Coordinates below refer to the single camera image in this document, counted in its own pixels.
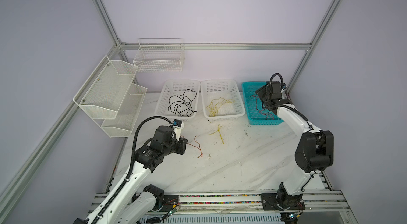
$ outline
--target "robotic arm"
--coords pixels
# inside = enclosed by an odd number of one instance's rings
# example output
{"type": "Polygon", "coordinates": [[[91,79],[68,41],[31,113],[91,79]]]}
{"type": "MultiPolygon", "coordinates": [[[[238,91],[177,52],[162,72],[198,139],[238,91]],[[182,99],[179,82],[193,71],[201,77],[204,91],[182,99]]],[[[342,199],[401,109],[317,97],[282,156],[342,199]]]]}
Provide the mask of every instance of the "robotic arm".
{"type": "MultiPolygon", "coordinates": [[[[171,123],[170,120],[160,116],[150,117],[141,122],[134,135],[131,161],[125,175],[98,208],[89,214],[85,220],[77,219],[74,224],[112,224],[119,222],[134,224],[146,212],[159,210],[162,207],[164,191],[149,185],[144,188],[138,199],[123,211],[143,181],[154,172],[165,156],[171,153],[181,155],[185,153],[188,140],[180,138],[183,127],[184,124],[180,120],[174,120],[171,123]],[[166,120],[170,123],[170,126],[159,126],[154,137],[147,140],[141,148],[136,150],[137,136],[141,126],[156,118],[166,120]]],[[[176,210],[177,208],[174,205],[172,211],[167,213],[163,219],[172,215],[176,210]]]]}
{"type": "MultiPolygon", "coordinates": [[[[256,91],[263,107],[283,119],[300,138],[294,157],[297,167],[286,181],[282,182],[277,194],[268,194],[263,200],[264,208],[270,210],[295,209],[302,204],[304,187],[317,174],[333,164],[333,134],[329,130],[321,130],[301,114],[289,99],[282,98],[285,84],[278,73],[272,75],[266,85],[256,91]],[[278,75],[279,81],[273,81],[278,75]]],[[[289,215],[289,220],[295,220],[299,215],[289,215]]]]}

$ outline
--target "metal frame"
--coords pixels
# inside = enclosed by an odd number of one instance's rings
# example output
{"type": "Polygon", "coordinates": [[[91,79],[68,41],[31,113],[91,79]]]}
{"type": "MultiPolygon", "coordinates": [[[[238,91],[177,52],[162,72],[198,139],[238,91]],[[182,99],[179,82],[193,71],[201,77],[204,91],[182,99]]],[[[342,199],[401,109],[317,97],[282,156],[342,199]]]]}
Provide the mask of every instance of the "metal frame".
{"type": "MultiPolygon", "coordinates": [[[[125,55],[125,50],[138,49],[138,43],[122,43],[116,34],[102,0],[92,1],[94,2],[94,5],[102,18],[110,37],[115,43],[115,45],[109,51],[108,57],[111,58],[114,55],[119,54],[124,61],[128,62],[125,55]]],[[[313,51],[328,27],[329,22],[332,20],[332,17],[340,2],[341,0],[332,0],[328,11],[320,23],[311,43],[185,43],[184,47],[187,50],[305,50],[305,54],[288,85],[288,92],[290,92],[297,82],[298,77],[303,71],[305,65],[309,61],[309,58],[313,54],[313,51]]],[[[99,64],[99,66],[93,71],[89,79],[86,81],[87,87],[85,87],[84,90],[87,90],[87,88],[90,87],[92,81],[99,74],[104,65],[105,64],[99,64]]],[[[68,105],[51,130],[49,130],[47,135],[44,137],[40,145],[35,149],[28,161],[24,164],[10,185],[0,196],[0,224],[5,222],[17,205],[18,201],[22,198],[38,169],[41,167],[44,160],[46,160],[46,158],[49,156],[54,146],[58,143],[59,138],[64,133],[64,130],[67,128],[78,109],[78,106],[75,105],[73,101],[68,105]]],[[[328,183],[328,187],[332,190],[329,181],[327,179],[326,181],[328,183]]],[[[346,211],[346,213],[347,215],[343,217],[344,220],[346,219],[348,221],[352,221],[352,223],[357,223],[353,213],[350,210],[346,211]]]]}
{"type": "Polygon", "coordinates": [[[298,65],[297,69],[294,72],[293,77],[290,80],[290,83],[288,84],[288,87],[287,87],[288,93],[290,93],[291,90],[293,89],[293,87],[294,87],[295,83],[297,82],[298,78],[300,77],[303,69],[305,68],[306,64],[308,63],[309,59],[311,58],[311,55],[313,54],[315,48],[317,47],[319,41],[321,40],[325,30],[328,28],[328,25],[331,22],[335,12],[338,10],[338,7],[339,7],[339,4],[341,3],[341,1],[342,0],[332,0],[332,2],[330,3],[329,8],[328,8],[327,12],[325,13],[325,16],[323,17],[321,23],[319,24],[317,32],[314,34],[314,37],[312,38],[310,50],[305,51],[305,54],[300,61],[300,64],[298,65]]]}

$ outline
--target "white wall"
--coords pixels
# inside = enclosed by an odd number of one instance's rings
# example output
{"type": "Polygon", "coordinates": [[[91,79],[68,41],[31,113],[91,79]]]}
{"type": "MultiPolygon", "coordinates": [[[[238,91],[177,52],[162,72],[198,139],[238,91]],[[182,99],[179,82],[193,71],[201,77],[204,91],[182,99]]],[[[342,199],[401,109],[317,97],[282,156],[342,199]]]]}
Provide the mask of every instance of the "white wall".
{"type": "Polygon", "coordinates": [[[103,0],[124,42],[309,43],[332,0],[103,0]]]}
{"type": "MultiPolygon", "coordinates": [[[[129,60],[135,53],[126,51],[129,60]]],[[[303,50],[186,50],[182,72],[137,73],[136,79],[149,92],[160,92],[167,79],[232,78],[241,90],[242,82],[267,81],[275,72],[288,84],[303,55],[303,50]]]]}
{"type": "MultiPolygon", "coordinates": [[[[0,4],[2,193],[113,42],[92,0],[0,4]]],[[[84,217],[123,140],[109,139],[83,116],[68,128],[8,224],[51,223],[51,212],[71,214],[66,223],[77,215],[84,217]]]]}
{"type": "Polygon", "coordinates": [[[327,168],[359,224],[403,222],[407,0],[344,0],[291,97],[335,137],[327,168]]]}

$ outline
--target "white marble surface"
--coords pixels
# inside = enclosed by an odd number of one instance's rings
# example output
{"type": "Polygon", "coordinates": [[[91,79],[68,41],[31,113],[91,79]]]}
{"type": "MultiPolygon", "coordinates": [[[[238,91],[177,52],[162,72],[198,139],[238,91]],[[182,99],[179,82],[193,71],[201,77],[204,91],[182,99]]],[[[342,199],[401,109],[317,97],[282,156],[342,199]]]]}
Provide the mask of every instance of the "white marble surface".
{"type": "MultiPolygon", "coordinates": [[[[145,96],[135,129],[144,119],[154,115],[159,93],[145,96]]],[[[151,120],[145,123],[137,139],[137,148],[153,137],[159,125],[167,125],[164,120],[151,120]]],[[[140,187],[139,192],[153,184],[166,192],[211,192],[211,191],[261,191],[277,189],[296,166],[294,151],[299,138],[283,122],[280,125],[249,125],[247,115],[233,121],[210,123],[202,112],[199,99],[198,112],[194,119],[185,123],[182,135],[188,142],[201,144],[200,151],[191,145],[186,146],[184,155],[171,154],[164,158],[153,174],[140,187]],[[209,135],[222,125],[221,133],[209,135]]],[[[126,142],[125,149],[116,169],[115,186],[125,173],[131,156],[134,133],[126,142]]],[[[324,189],[319,176],[316,176],[306,190],[324,189]]]]}

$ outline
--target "mesh organizer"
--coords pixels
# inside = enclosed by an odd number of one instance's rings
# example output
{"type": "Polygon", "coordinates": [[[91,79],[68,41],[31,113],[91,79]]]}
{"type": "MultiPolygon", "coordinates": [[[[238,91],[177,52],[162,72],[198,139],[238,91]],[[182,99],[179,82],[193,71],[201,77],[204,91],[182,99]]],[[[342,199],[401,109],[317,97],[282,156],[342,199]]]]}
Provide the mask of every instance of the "mesh organizer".
{"type": "Polygon", "coordinates": [[[182,71],[184,43],[180,38],[140,38],[134,65],[138,72],[182,71]]]}
{"type": "MultiPolygon", "coordinates": [[[[196,80],[167,80],[164,83],[164,87],[161,90],[160,98],[158,99],[157,105],[155,107],[154,115],[160,115],[164,116],[171,121],[174,119],[178,119],[181,121],[189,121],[192,118],[195,117],[197,114],[195,111],[198,110],[198,100],[199,100],[199,86],[200,82],[196,80]],[[192,110],[194,111],[193,114],[190,116],[175,116],[173,112],[171,112],[168,107],[170,105],[169,99],[171,96],[176,95],[176,96],[181,96],[184,94],[185,90],[190,89],[196,91],[197,95],[196,98],[192,101],[192,110]]],[[[185,96],[190,98],[191,100],[194,98],[195,93],[191,91],[187,91],[185,93],[185,96]]],[[[176,101],[177,98],[173,97],[171,98],[171,101],[176,101]]]]}
{"type": "Polygon", "coordinates": [[[85,83],[73,100],[109,137],[127,137],[133,130],[147,88],[133,84],[137,66],[107,56],[100,63],[103,62],[105,66],[88,91],[82,95],[85,83]]]}
{"type": "Polygon", "coordinates": [[[266,82],[244,82],[242,83],[243,99],[245,100],[247,118],[250,125],[279,125],[284,122],[273,112],[267,109],[263,110],[261,100],[257,97],[255,91],[265,85],[266,82]]]}
{"type": "Polygon", "coordinates": [[[201,82],[203,114],[210,121],[235,120],[245,114],[242,97],[233,79],[214,79],[201,82]],[[206,108],[214,99],[232,99],[232,103],[225,103],[219,108],[216,116],[209,116],[206,108]]]}

